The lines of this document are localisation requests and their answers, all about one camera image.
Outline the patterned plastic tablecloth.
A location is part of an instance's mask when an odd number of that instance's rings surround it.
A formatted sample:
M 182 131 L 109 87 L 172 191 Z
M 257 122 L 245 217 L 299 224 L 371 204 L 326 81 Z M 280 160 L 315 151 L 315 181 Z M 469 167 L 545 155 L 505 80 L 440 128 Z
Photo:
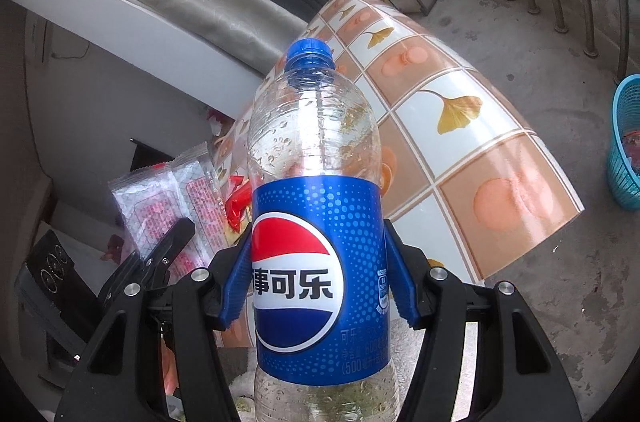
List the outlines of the patterned plastic tablecloth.
M 380 0 L 329 0 L 306 28 L 367 97 L 382 207 L 400 237 L 481 283 L 582 212 L 530 125 L 469 62 Z

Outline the Pepsi plastic bottle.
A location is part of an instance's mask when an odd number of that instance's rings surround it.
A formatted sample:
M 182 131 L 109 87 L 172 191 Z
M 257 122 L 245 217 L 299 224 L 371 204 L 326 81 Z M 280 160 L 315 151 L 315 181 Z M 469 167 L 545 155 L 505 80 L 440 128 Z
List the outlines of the Pepsi plastic bottle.
M 290 46 L 247 149 L 257 419 L 394 420 L 380 135 L 326 43 Z

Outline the red plastic bag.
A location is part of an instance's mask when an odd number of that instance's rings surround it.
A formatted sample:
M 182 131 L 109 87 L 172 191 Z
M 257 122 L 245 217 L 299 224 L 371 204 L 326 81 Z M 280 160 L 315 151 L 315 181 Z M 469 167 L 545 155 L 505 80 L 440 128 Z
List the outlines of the red plastic bag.
M 250 180 L 241 175 L 229 177 L 230 194 L 224 203 L 226 216 L 232 231 L 238 233 L 244 210 L 252 203 L 252 187 Z

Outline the blue plastic trash basket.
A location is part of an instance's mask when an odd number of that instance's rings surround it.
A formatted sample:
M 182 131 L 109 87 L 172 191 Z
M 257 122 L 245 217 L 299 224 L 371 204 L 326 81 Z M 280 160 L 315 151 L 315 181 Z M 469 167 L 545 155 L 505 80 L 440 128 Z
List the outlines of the blue plastic trash basket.
M 639 210 L 639 91 L 638 75 L 626 77 L 615 90 L 612 135 L 606 180 L 617 204 L 628 211 Z

